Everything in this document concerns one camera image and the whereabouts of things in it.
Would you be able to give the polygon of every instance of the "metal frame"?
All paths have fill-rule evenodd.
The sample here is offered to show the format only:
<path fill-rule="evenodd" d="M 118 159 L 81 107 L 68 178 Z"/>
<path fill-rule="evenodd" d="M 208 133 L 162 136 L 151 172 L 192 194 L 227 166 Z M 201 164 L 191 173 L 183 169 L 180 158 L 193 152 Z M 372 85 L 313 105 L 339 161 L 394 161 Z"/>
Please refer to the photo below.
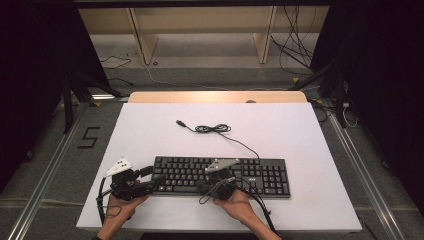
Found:
<path fill-rule="evenodd" d="M 59 169 L 60 163 L 62 162 L 68 150 L 68 147 L 75 135 L 75 132 L 78 129 L 79 122 L 86 110 L 88 109 L 88 105 L 89 103 L 83 103 L 79 105 L 78 111 L 75 114 L 75 124 L 69 129 L 69 132 L 67 134 L 63 135 L 62 140 L 56 148 L 56 151 L 53 154 L 53 157 L 51 158 L 40 181 L 38 182 L 37 187 L 34 189 L 34 192 L 29 198 L 25 208 L 22 210 L 18 219 L 15 221 L 7 239 L 24 239 L 25 234 L 32 223 L 32 220 L 34 219 L 35 214 L 37 213 L 41 200 L 46 195 L 50 187 L 50 183 L 53 181 L 53 178 L 55 177 L 56 172 Z"/>
<path fill-rule="evenodd" d="M 325 101 L 325 104 L 327 106 L 332 106 L 328 99 Z M 387 236 L 391 240 L 406 239 L 393 212 L 378 189 L 377 184 L 365 166 L 364 161 L 356 150 L 356 147 L 353 144 L 352 139 L 350 138 L 346 129 L 342 128 L 341 125 L 338 124 L 334 115 L 331 115 L 329 118 L 334 130 L 337 133 L 337 136 L 340 139 L 340 142 L 342 143 L 349 157 L 350 162 L 352 163 L 353 168 L 355 169 L 359 180 L 362 183 L 362 186 L 365 189 L 365 192 L 367 193 L 367 196 L 375 212 L 377 213 L 377 216 L 381 221 L 381 224 L 384 227 L 384 230 L 386 230 Z"/>
<path fill-rule="evenodd" d="M 37 5 L 72 6 L 76 8 L 152 8 L 152 7 L 237 7 L 237 6 L 323 6 L 358 4 L 366 0 L 36 0 Z"/>

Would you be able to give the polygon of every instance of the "white tabletop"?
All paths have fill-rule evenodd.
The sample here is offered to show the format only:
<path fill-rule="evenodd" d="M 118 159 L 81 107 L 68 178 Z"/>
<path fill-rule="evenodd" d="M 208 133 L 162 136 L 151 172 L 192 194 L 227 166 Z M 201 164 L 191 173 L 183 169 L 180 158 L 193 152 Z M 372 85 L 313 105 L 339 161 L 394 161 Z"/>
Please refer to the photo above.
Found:
<path fill-rule="evenodd" d="M 95 200 L 100 181 L 121 157 L 129 160 L 134 170 L 153 165 L 155 156 L 256 157 L 238 143 L 218 134 L 193 133 L 178 126 L 176 120 L 192 129 L 227 124 L 232 128 L 227 136 L 243 142 L 260 157 L 286 160 L 291 198 L 264 200 L 277 230 L 362 229 L 309 103 L 124 104 L 77 227 L 101 227 Z M 198 200 L 151 196 L 123 227 L 143 232 L 248 231 L 212 201 L 201 205 Z M 259 205 L 254 200 L 251 204 L 266 222 Z"/>

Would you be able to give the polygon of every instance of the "forearm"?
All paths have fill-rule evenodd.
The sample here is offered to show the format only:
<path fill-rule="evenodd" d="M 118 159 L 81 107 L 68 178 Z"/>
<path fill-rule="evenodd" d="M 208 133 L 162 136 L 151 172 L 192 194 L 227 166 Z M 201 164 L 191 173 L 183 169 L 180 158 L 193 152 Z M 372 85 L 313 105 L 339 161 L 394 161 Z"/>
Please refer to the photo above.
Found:
<path fill-rule="evenodd" d="M 242 222 L 259 240 L 281 240 L 267 225 L 256 215 Z"/>
<path fill-rule="evenodd" d="M 97 233 L 97 237 L 101 238 L 102 240 L 113 239 L 113 237 L 116 235 L 117 232 L 119 232 L 120 229 L 121 228 L 116 225 L 109 225 L 107 222 L 105 222 L 103 227 Z"/>

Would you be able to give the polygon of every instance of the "black keyboard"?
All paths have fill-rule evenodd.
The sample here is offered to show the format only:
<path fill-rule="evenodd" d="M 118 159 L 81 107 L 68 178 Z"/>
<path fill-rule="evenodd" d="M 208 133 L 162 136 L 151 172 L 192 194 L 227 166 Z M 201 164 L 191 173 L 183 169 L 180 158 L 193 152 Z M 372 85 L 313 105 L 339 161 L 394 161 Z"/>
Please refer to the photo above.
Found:
<path fill-rule="evenodd" d="M 164 185 L 155 195 L 200 196 L 196 181 L 207 180 L 207 168 L 215 159 L 203 157 L 164 157 L 155 159 L 152 178 L 166 175 Z M 240 163 L 230 166 L 238 186 L 261 198 L 289 198 L 290 187 L 284 159 L 239 158 Z"/>

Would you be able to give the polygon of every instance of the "hand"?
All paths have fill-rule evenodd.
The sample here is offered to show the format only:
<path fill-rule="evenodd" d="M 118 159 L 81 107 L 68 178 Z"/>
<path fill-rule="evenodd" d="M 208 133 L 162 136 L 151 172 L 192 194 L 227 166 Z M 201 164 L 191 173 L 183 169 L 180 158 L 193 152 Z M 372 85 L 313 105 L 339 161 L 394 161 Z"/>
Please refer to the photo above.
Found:
<path fill-rule="evenodd" d="M 146 195 L 131 201 L 124 201 L 110 194 L 105 221 L 97 237 L 103 240 L 112 239 L 122 228 L 122 225 L 134 215 L 135 208 L 148 198 L 149 195 Z"/>
<path fill-rule="evenodd" d="M 213 202 L 221 206 L 232 218 L 246 225 L 260 240 L 281 240 L 271 229 L 266 226 L 253 211 L 247 195 L 236 189 L 227 200 L 215 198 Z"/>
<path fill-rule="evenodd" d="M 233 195 L 227 200 L 215 198 L 213 203 L 221 206 L 232 218 L 239 220 L 246 225 L 247 220 L 257 218 L 250 205 L 249 198 L 245 193 L 236 189 Z"/>

